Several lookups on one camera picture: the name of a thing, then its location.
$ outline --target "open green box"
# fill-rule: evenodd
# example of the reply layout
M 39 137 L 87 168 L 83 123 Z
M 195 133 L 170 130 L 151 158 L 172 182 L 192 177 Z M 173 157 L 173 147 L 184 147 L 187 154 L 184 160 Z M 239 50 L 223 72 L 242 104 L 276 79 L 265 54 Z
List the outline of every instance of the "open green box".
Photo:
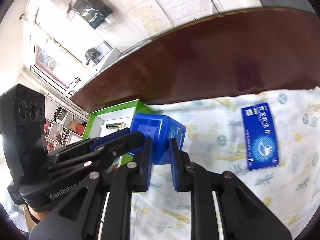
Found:
M 111 123 L 124 122 L 125 127 L 130 127 L 134 114 L 154 114 L 149 107 L 145 106 L 140 100 L 133 100 L 126 103 L 110 106 L 90 114 L 88 123 L 82 135 L 82 140 L 87 138 L 103 137 L 116 131 L 116 129 L 103 129 L 102 126 Z M 132 155 L 123 155 L 121 163 L 132 160 Z

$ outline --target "blue box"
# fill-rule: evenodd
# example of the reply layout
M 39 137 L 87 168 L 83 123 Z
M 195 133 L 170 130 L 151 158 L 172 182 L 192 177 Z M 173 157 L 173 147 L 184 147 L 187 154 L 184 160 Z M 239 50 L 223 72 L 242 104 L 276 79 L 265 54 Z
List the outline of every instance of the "blue box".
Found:
M 268 103 L 242 108 L 247 147 L 247 169 L 279 164 L 276 131 Z
M 169 139 L 176 138 L 179 150 L 182 150 L 186 127 L 176 120 L 159 114 L 135 114 L 132 118 L 130 132 L 139 131 L 153 140 L 153 163 L 169 164 Z M 131 152 L 142 150 L 140 147 Z

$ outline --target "white tablecloth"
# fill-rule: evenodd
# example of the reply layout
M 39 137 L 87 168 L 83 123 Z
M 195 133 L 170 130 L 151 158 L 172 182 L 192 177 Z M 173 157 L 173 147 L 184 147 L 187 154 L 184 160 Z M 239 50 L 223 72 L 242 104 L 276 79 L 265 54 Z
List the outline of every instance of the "white tablecloth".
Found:
M 280 164 L 247 172 L 241 108 L 268 102 Z M 320 89 L 274 90 L 150 106 L 187 128 L 183 150 L 209 171 L 235 173 L 295 238 L 320 204 Z M 131 239 L 190 239 L 190 193 L 173 190 L 170 165 L 153 166 L 147 193 L 132 195 Z

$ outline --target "window frame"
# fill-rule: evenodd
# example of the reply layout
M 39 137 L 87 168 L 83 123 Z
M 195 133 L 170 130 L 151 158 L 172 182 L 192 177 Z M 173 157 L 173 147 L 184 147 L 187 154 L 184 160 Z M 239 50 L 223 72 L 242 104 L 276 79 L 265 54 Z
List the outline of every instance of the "window frame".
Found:
M 71 98 L 71 96 L 75 93 L 75 91 L 73 91 L 73 88 L 80 81 L 80 79 L 78 77 L 75 78 L 74 81 L 66 89 L 63 88 L 60 84 L 58 84 L 55 80 L 51 79 L 48 76 L 48 75 L 52 75 L 52 74 L 45 71 L 45 67 L 37 66 L 38 63 L 36 63 L 35 61 L 36 61 L 36 57 L 39 53 L 38 48 L 41 48 L 41 47 L 39 45 L 37 45 L 34 41 L 30 41 L 30 70 L 31 70 L 31 72 L 35 73 L 42 80 L 46 81 L 48 84 L 50 84 L 53 88 L 55 88 L 57 91 L 59 91 L 65 97 Z

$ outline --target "brown tabletop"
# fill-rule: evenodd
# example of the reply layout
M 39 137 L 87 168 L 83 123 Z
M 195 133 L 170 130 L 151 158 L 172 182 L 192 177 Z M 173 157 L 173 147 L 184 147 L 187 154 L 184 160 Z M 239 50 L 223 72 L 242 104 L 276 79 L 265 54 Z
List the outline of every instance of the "brown tabletop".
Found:
M 170 104 L 320 84 L 320 20 L 264 7 L 203 18 L 161 34 L 72 96 L 93 112 L 133 99 Z

